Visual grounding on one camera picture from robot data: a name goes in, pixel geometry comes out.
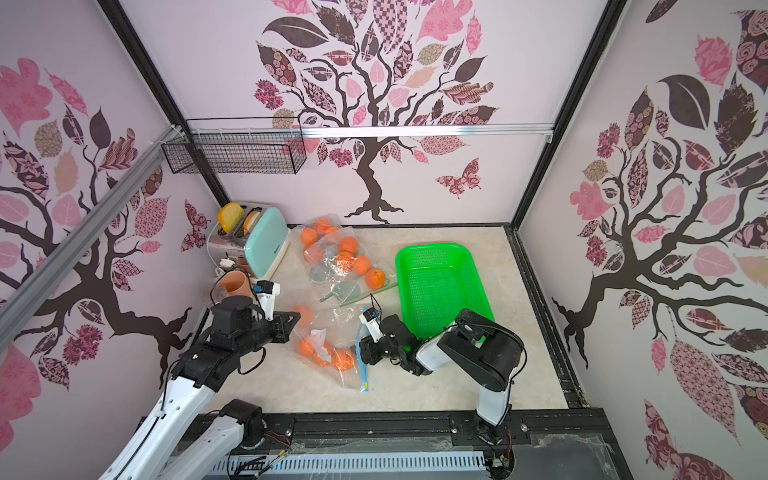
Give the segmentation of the green plastic basket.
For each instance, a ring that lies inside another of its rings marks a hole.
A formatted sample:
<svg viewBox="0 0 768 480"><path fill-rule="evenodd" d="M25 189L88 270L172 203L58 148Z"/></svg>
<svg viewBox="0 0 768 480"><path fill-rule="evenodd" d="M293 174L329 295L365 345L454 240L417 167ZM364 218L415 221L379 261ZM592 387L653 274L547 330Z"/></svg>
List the green plastic basket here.
<svg viewBox="0 0 768 480"><path fill-rule="evenodd" d="M470 309L492 320L491 306L471 252L457 243L407 246L395 258L402 321L431 339Z"/></svg>

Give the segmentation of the mint green toaster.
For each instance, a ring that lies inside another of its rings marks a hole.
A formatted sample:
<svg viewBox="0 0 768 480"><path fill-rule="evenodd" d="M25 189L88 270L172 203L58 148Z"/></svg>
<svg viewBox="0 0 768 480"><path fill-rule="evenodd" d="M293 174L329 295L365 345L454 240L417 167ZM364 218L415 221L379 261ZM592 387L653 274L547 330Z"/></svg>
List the mint green toaster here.
<svg viewBox="0 0 768 480"><path fill-rule="evenodd" d="M238 267L254 280L270 280L289 246L287 222L276 206L236 203L244 214L229 234L217 221L206 240L209 257L222 269Z"/></svg>

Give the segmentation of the rear green-zip bag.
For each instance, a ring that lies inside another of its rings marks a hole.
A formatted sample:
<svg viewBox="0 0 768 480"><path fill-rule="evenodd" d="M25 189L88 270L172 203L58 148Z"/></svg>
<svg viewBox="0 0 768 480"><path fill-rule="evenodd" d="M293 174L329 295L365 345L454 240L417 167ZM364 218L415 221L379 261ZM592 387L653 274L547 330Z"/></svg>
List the rear green-zip bag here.
<svg viewBox="0 0 768 480"><path fill-rule="evenodd" d="M311 219L295 229L301 247L303 260L314 265L326 255L326 248L337 245L345 236L339 217L325 214Z"/></svg>

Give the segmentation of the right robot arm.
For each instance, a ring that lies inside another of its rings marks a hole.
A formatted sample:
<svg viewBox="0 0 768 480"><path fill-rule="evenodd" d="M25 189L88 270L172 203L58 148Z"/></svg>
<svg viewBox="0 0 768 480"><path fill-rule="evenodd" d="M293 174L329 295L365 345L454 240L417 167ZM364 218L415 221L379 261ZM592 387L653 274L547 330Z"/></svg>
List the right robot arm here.
<svg viewBox="0 0 768 480"><path fill-rule="evenodd" d="M414 376L453 364L479 387L475 415L497 428L510 410L511 388L527 364L523 340L511 330L470 309L429 339L419 339L397 315L382 317L369 308L360 315L367 334L352 347L357 360L374 366L384 359Z"/></svg>

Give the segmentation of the yellow toast slice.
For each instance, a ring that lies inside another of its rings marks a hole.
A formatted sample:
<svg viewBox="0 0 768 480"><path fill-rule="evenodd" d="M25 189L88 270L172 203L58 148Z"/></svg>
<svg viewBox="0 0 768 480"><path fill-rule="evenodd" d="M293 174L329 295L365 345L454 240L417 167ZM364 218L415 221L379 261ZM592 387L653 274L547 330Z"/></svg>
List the yellow toast slice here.
<svg viewBox="0 0 768 480"><path fill-rule="evenodd" d="M244 208L236 202L224 205L217 214L220 229L229 234L238 224L244 214Z"/></svg>

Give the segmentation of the pink ceramic mug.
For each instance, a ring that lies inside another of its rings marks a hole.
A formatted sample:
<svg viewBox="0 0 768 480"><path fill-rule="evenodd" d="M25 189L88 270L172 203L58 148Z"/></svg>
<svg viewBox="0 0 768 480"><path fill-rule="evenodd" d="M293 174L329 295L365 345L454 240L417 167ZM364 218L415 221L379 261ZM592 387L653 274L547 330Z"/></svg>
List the pink ceramic mug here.
<svg viewBox="0 0 768 480"><path fill-rule="evenodd" d="M225 273L217 281L217 286L223 288L228 297L242 296L251 301L254 300L249 277L242 271L233 270Z"/></svg>

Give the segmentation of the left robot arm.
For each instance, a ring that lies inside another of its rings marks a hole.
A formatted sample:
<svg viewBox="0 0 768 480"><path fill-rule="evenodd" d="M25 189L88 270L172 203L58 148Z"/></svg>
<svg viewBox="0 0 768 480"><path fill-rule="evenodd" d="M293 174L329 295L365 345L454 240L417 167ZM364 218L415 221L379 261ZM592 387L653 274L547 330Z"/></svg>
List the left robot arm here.
<svg viewBox="0 0 768 480"><path fill-rule="evenodd" d="M232 400L207 429L177 457L176 447L199 413L242 358L270 343L285 344L301 320L295 311L276 311L274 295L226 297L212 306L209 332L184 352L170 371L158 401L103 479L202 479L233 449L263 442L260 407Z"/></svg>

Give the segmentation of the green-zip bag of oranges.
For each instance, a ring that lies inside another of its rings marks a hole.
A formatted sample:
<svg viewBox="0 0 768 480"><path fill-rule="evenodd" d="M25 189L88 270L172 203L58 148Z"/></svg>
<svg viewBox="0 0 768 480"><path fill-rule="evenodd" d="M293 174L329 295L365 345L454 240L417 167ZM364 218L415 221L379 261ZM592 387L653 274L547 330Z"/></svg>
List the green-zip bag of oranges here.
<svg viewBox="0 0 768 480"><path fill-rule="evenodd" d="M304 261L318 301L345 306L396 287L395 271L375 257L353 229L342 231L344 238L326 248L320 263L309 265Z"/></svg>

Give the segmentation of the blue-zip clear bag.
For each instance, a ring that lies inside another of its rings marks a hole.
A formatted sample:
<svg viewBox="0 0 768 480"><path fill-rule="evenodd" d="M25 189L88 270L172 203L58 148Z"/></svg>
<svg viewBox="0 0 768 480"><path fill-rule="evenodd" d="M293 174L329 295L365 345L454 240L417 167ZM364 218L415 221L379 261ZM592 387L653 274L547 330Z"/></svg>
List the blue-zip clear bag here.
<svg viewBox="0 0 768 480"><path fill-rule="evenodd" d="M367 334L360 321L367 307L316 310L296 304L292 310L300 315L289 342L292 353L342 388L367 392L367 368L358 354L363 336Z"/></svg>

